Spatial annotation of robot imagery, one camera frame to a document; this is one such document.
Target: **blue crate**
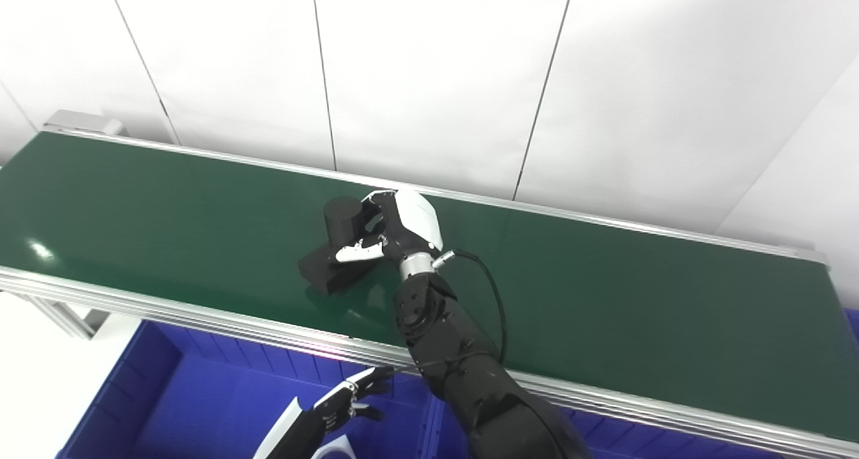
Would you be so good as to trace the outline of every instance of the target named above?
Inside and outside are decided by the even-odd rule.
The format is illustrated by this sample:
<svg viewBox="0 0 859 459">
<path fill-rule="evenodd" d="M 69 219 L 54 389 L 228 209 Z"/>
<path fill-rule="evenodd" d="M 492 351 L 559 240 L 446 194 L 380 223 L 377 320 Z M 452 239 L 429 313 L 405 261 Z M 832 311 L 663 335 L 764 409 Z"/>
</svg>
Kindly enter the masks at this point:
<svg viewBox="0 0 859 459">
<path fill-rule="evenodd" d="M 859 334 L 859 312 L 848 312 Z M 142 322 L 58 459 L 242 459 L 297 396 L 316 402 L 363 367 L 203 331 Z M 358 459 L 467 459 L 453 413 L 416 376 L 365 399 L 383 422 L 355 419 Z M 770 452 L 592 413 L 561 410 L 595 459 L 777 459 Z"/>
</svg>

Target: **robotic hand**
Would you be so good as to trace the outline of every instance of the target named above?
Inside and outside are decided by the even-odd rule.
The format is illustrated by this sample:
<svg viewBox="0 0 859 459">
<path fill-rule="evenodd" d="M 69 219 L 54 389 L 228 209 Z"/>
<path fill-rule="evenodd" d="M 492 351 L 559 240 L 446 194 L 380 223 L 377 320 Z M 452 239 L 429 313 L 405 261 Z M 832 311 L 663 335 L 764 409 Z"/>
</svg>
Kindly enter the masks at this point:
<svg viewBox="0 0 859 459">
<path fill-rule="evenodd" d="M 310 410 L 301 410 L 294 398 L 274 423 L 254 459 L 310 459 L 325 434 L 340 429 L 353 417 L 382 420 L 383 412 L 358 403 L 367 395 L 390 391 L 391 367 L 367 368 L 338 383 Z"/>
<path fill-rule="evenodd" d="M 328 243 L 304 257 L 301 275 L 332 293 L 380 258 L 399 267 L 397 328 L 432 393 L 447 402 L 476 459 L 591 459 L 559 410 L 531 395 L 501 364 L 496 346 L 436 272 L 442 233 L 432 205 L 409 190 L 375 191 L 325 205 Z"/>
</svg>

